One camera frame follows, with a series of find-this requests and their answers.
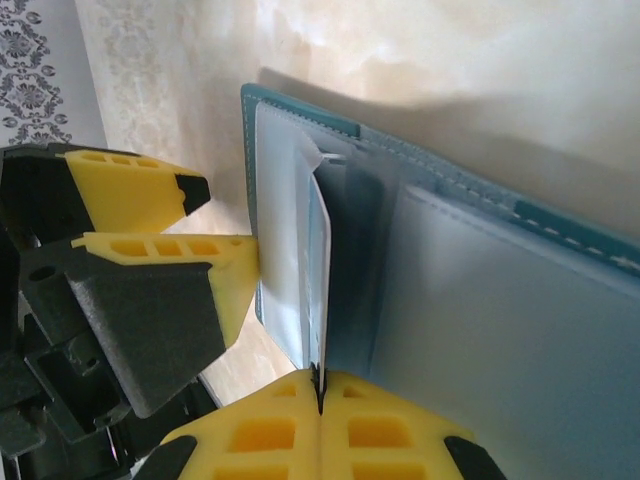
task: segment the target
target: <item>damask pattern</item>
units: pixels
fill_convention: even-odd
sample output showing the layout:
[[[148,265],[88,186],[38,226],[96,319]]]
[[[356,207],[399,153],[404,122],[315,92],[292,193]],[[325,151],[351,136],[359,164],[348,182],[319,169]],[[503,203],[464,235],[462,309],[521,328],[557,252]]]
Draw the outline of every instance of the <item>damask pattern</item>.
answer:
[[[15,129],[10,145],[70,142],[64,131],[67,116],[60,88],[53,85],[56,69],[46,63],[47,37],[37,33],[42,19],[28,10],[30,0],[0,0],[0,107],[2,126]]]

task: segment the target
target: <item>wallet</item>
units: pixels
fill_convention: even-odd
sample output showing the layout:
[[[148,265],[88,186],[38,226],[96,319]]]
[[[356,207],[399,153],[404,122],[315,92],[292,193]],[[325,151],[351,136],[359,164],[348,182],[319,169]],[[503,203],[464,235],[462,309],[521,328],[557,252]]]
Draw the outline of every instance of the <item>wallet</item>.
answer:
[[[242,109],[257,314],[294,365],[472,429],[507,478],[638,478],[637,244],[259,85]]]

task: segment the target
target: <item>patterned wallpaper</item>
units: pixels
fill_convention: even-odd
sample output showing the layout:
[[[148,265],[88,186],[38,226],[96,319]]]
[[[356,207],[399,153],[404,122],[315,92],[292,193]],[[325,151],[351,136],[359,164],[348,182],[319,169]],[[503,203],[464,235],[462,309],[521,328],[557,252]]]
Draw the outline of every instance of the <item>patterned wallpaper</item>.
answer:
[[[0,0],[0,146],[72,140],[104,145],[82,51],[73,0]],[[93,102],[86,98],[91,96]]]

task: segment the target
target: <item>white stitching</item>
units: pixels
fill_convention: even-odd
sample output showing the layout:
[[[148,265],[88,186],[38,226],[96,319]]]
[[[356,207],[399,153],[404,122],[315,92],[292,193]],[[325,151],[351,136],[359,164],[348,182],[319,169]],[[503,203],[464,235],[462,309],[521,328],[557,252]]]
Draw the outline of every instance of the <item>white stitching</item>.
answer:
[[[256,100],[257,102],[261,102],[264,99],[260,98],[260,97],[256,97],[254,95],[245,95],[242,99],[242,109],[243,109],[243,114],[244,114],[244,118],[247,118],[247,106],[246,106],[246,98],[251,98],[253,100]],[[489,203],[495,207],[498,207],[502,210],[505,210],[509,213],[509,215],[511,215],[513,218],[520,220],[520,221],[524,221],[526,223],[528,223],[529,225],[532,225],[533,227],[547,233],[550,235],[554,235],[557,236],[559,238],[561,238],[563,241],[565,241],[566,243],[574,246],[574,247],[579,247],[582,249],[585,249],[587,252],[594,254],[594,255],[598,255],[598,256],[604,256],[604,252],[600,249],[597,249],[595,247],[591,247],[591,246],[586,246],[583,245],[582,243],[578,242],[577,240],[575,240],[574,238],[571,237],[565,237],[563,235],[560,234],[560,232],[558,230],[555,230],[553,228],[550,227],[544,227],[543,225],[541,225],[539,222],[531,219],[531,218],[522,218],[521,215],[515,213],[508,205],[505,205],[504,203],[501,202],[496,202],[488,197],[484,197],[482,196],[482,194],[480,194],[479,192],[477,192],[476,190],[473,190],[472,188],[470,188],[469,186],[465,185],[462,182],[458,182],[455,179],[447,176],[446,174],[440,172],[439,170],[436,170],[434,167],[432,167],[431,165],[427,165],[424,162],[410,157],[409,155],[403,153],[403,152],[399,152],[391,147],[388,147],[386,145],[380,145],[378,143],[372,142],[370,140],[366,140],[366,139],[362,139],[362,138],[357,138],[354,137],[353,135],[349,135],[346,134],[344,132],[340,132],[339,130],[336,130],[335,128],[329,127],[328,125],[324,125],[322,123],[319,123],[315,120],[312,120],[310,118],[305,118],[302,117],[301,115],[295,113],[295,112],[291,112],[289,110],[286,109],[282,109],[281,107],[275,107],[274,108],[280,108],[281,110],[287,112],[289,115],[294,116],[295,118],[293,119],[296,123],[301,124],[303,126],[310,126],[312,128],[315,128],[318,130],[318,127],[320,127],[319,131],[321,133],[331,133],[332,136],[336,137],[337,139],[341,140],[343,137],[349,137],[353,140],[359,141],[361,143],[366,143],[369,145],[373,145],[374,147],[377,148],[382,148],[383,150],[386,150],[390,153],[393,153],[394,155],[397,155],[399,157],[404,158],[405,160],[413,163],[414,165],[418,165],[422,168],[427,169],[430,173],[436,175],[438,178],[444,179],[446,180],[448,183],[450,183],[451,185],[454,185],[464,191],[466,191],[467,193],[473,195],[474,197],[478,197],[480,198],[482,201]],[[245,149],[247,152],[249,152],[249,148],[250,148],[250,144],[249,144],[249,130],[247,128],[247,121],[244,122],[244,130],[245,130]],[[389,140],[391,141],[396,141],[394,140],[392,137],[388,137]],[[412,145],[408,145],[409,148],[415,150],[415,151],[420,151],[420,149],[416,146],[412,146]],[[249,197],[253,198],[254,197],[254,192],[253,192],[253,178],[251,177],[251,169],[249,168],[249,166],[247,166],[247,175],[249,175]],[[640,272],[640,264],[633,262],[632,260],[629,260],[626,257],[618,257],[618,256],[614,256],[614,255],[608,255],[608,259],[611,260],[612,262],[616,263],[619,267],[621,268],[627,268],[627,269],[633,269],[633,270],[637,270]]]

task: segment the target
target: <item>yellow plastic pad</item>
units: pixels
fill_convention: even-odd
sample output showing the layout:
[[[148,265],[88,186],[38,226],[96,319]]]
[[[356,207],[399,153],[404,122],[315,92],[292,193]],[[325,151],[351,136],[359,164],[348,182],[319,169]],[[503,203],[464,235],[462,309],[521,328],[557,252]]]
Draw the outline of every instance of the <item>yellow plastic pad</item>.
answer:
[[[468,430],[343,373],[329,372],[324,413],[309,370],[167,436],[198,445],[180,480],[463,480],[444,445]]]
[[[75,150],[64,154],[95,230],[156,233],[185,216],[176,175],[201,177],[150,157]]]
[[[240,334],[260,276],[258,242],[250,236],[85,233],[71,246],[83,246],[119,265],[210,263],[209,281],[227,348]]]

